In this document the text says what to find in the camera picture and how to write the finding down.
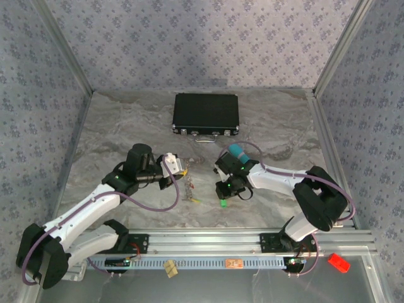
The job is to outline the red plastic block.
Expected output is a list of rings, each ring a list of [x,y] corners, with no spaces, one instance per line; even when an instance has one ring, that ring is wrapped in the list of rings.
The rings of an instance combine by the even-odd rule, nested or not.
[[[328,262],[340,273],[347,273],[350,269],[350,263],[336,253],[333,253],[329,256]]]

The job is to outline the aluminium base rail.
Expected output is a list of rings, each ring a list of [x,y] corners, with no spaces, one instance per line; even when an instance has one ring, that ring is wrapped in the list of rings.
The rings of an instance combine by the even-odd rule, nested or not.
[[[275,229],[202,228],[202,229],[132,229],[131,234],[148,234],[147,256],[259,256],[263,254],[260,235]],[[377,254],[371,231],[337,227],[317,232],[320,256]]]

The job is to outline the aluminium side rail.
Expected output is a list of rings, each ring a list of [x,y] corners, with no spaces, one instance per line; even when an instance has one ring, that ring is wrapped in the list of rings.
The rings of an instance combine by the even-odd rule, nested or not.
[[[319,143],[323,152],[327,171],[337,184],[351,197],[348,183],[343,172],[343,168],[335,147],[333,136],[327,122],[321,102],[315,97],[312,89],[305,89],[306,98],[310,113],[314,122],[314,127],[318,134]]]
[[[68,149],[65,153],[64,160],[62,162],[62,167],[60,174],[57,178],[55,193],[53,195],[53,200],[49,204],[49,209],[47,211],[46,220],[53,219],[57,217],[57,212],[59,210],[66,184],[68,181],[69,173],[71,171],[71,167],[74,160],[74,155],[76,153],[76,149],[80,140],[80,136],[84,127],[85,119],[88,114],[88,110],[92,101],[94,91],[90,92],[89,95],[86,95],[83,99],[83,105],[80,107],[80,111],[78,113],[78,118],[75,122],[73,133],[71,138],[68,141]]]

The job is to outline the aluminium frame post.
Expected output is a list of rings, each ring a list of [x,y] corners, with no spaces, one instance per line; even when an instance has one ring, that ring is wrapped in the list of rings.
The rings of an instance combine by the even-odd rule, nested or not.
[[[91,97],[93,94],[93,88],[46,1],[30,0],[30,2],[39,14],[45,29],[48,31],[51,39],[61,53],[78,85],[87,96]]]
[[[323,71],[316,82],[316,85],[313,88],[313,94],[316,98],[319,98],[328,86],[328,83],[332,79],[344,55],[347,53],[350,44],[362,26],[374,1],[375,0],[357,1],[352,14],[350,15],[350,18],[348,19],[347,24],[340,35],[340,38],[338,39]]]

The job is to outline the teal marker pen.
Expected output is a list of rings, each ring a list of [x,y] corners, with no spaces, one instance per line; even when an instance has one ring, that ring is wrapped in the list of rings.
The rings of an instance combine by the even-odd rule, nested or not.
[[[240,162],[246,163],[250,160],[249,156],[246,155],[244,150],[238,144],[232,144],[228,147],[228,151],[235,158],[237,158]]]

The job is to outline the metal disc with key rings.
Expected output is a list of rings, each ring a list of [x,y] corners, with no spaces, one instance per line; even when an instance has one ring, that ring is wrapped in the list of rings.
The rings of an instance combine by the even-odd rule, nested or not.
[[[186,192],[186,201],[191,201],[192,198],[196,199],[193,196],[193,189],[194,189],[194,185],[193,185],[193,181],[192,181],[192,177],[191,177],[191,171],[190,171],[190,159],[186,158],[184,160],[186,169],[188,170],[187,175],[184,175],[184,184],[185,184],[185,192]]]

